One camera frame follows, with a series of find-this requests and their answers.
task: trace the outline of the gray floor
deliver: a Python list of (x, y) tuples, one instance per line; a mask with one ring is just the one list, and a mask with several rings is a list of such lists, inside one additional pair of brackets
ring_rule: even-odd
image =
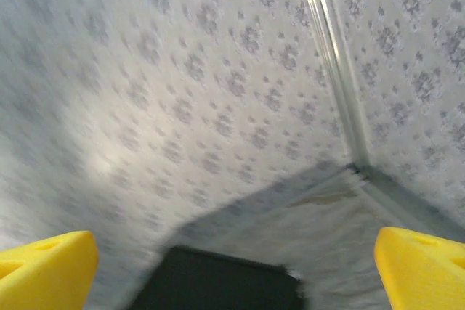
[(296, 270), (314, 310), (391, 309), (373, 260), (385, 225), (352, 191), (338, 191), (273, 212), (209, 249)]

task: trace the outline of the black box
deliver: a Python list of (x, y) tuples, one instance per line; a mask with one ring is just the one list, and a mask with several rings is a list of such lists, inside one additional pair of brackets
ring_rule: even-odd
[(303, 310), (301, 282), (281, 266), (171, 248), (129, 310)]

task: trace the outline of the wall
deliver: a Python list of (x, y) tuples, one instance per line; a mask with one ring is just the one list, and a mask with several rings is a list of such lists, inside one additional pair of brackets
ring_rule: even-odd
[(465, 225), (465, 0), (333, 0), (373, 164)]
[(0, 248), (92, 230), (90, 303), (349, 162), (304, 0), (0, 2)]

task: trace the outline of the floral pattern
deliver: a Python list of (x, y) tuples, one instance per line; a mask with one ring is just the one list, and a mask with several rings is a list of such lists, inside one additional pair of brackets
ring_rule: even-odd
[(305, 0), (1, 3), (0, 248), (92, 230), (89, 304), (350, 162)]
[(334, 0), (373, 164), (465, 224), (465, 0)]

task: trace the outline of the white floor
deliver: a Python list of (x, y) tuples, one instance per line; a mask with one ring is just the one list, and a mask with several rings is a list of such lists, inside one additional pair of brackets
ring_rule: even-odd
[(385, 225), (352, 191), (338, 191), (282, 208), (209, 249), (298, 271), (312, 310), (391, 309), (373, 260)]

